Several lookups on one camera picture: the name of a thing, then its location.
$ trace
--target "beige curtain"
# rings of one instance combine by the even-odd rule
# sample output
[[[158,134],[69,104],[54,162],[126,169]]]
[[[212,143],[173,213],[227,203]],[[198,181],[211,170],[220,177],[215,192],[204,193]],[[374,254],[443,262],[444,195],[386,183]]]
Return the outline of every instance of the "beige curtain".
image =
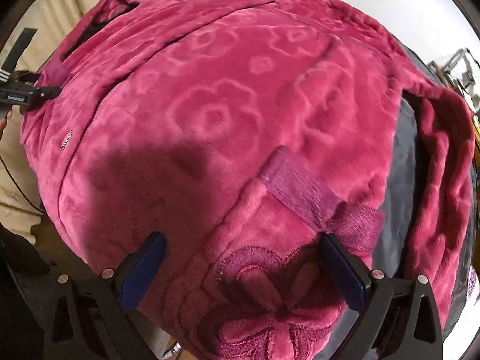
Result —
[[[0,52],[0,63],[13,46],[25,27],[38,28],[32,43],[19,60],[17,69],[37,71],[48,59],[62,39],[74,28],[91,7],[99,0],[37,0],[25,13]],[[40,204],[35,174],[27,164],[25,152],[19,142],[22,116],[14,107],[13,117],[8,123],[0,142],[0,155],[9,171],[27,197]],[[39,214],[25,201],[0,164],[0,223],[9,230],[21,234],[32,243],[35,238],[30,228],[40,222]]]

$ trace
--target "white wall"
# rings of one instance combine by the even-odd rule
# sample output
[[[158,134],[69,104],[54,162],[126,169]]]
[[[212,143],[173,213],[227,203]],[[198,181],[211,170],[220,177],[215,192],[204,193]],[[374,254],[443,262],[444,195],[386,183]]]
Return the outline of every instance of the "white wall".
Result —
[[[451,0],[344,1],[380,21],[426,63],[445,61],[462,47],[480,59],[480,40]]]

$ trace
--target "pink plush garment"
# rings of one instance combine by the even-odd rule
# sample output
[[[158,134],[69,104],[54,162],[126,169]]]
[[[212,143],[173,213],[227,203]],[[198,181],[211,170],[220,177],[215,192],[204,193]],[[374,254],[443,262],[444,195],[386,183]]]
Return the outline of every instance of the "pink plush garment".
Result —
[[[141,309],[199,359],[324,347],[344,303],[315,240],[334,232],[371,263],[412,93],[431,162],[406,275],[428,276],[445,323],[470,212],[470,114],[371,17],[340,0],[101,0],[39,83],[63,87],[22,126],[50,218],[96,272],[162,232]]]

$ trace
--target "black cable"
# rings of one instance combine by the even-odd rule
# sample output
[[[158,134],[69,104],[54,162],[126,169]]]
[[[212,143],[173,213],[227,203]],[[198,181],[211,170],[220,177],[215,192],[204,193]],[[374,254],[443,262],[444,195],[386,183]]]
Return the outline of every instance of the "black cable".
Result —
[[[17,184],[17,182],[15,181],[14,177],[11,175],[10,171],[8,170],[7,168],[7,165],[5,164],[5,161],[3,161],[3,158],[2,156],[0,155],[0,161],[1,163],[3,164],[3,167],[5,168],[5,170],[7,171],[7,174],[10,176],[10,179],[11,181],[13,181],[13,183],[15,184],[15,186],[18,188],[18,190],[20,191],[20,193],[22,194],[23,198],[28,202],[28,204],[30,204],[34,209],[36,209],[38,212],[40,212],[41,214],[44,214],[44,212],[42,210],[40,210],[39,208],[37,208],[31,201],[30,199],[27,198],[27,196],[25,195],[25,193],[23,193],[22,189],[20,188],[20,186]]]

